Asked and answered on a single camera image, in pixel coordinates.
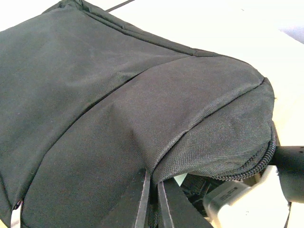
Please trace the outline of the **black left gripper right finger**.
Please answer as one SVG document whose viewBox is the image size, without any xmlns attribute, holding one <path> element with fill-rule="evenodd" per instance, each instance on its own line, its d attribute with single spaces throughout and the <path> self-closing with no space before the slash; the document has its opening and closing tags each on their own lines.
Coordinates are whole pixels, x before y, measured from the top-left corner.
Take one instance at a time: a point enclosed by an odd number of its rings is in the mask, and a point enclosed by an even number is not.
<svg viewBox="0 0 304 228">
<path fill-rule="evenodd" d="M 194 208 L 177 184 L 168 179 L 157 185 L 158 227 L 160 228 L 211 228 L 212 225 Z"/>
</svg>

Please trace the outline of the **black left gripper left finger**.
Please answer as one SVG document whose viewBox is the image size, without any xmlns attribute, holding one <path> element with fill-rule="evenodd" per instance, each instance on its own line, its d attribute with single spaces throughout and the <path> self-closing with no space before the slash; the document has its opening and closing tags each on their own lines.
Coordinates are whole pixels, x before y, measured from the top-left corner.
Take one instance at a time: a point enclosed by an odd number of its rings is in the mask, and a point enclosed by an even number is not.
<svg viewBox="0 0 304 228">
<path fill-rule="evenodd" d="M 101 221 L 101 228 L 146 228 L 150 200 L 150 175 L 136 173 L 115 208 Z"/>
</svg>

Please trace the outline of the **black student backpack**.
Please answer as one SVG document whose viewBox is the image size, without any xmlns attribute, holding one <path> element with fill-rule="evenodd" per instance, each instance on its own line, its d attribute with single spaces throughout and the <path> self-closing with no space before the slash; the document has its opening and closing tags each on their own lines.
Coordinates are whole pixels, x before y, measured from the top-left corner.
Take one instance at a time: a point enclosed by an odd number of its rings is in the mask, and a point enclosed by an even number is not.
<svg viewBox="0 0 304 228">
<path fill-rule="evenodd" d="M 100 228 L 141 169 L 241 180 L 276 148 L 250 64 L 63 0 L 0 34 L 0 219 Z"/>
</svg>

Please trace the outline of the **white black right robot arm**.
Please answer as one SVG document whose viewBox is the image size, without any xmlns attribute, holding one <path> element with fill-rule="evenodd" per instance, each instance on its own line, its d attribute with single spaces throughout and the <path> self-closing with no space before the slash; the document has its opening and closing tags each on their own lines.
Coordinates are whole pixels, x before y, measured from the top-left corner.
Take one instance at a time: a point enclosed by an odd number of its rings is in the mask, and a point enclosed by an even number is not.
<svg viewBox="0 0 304 228">
<path fill-rule="evenodd" d="M 278 168 L 278 176 L 283 195 L 289 204 L 286 228 L 302 228 L 304 219 L 304 147 L 302 145 L 283 146 L 276 128 L 275 154 L 272 163 Z"/>
</svg>

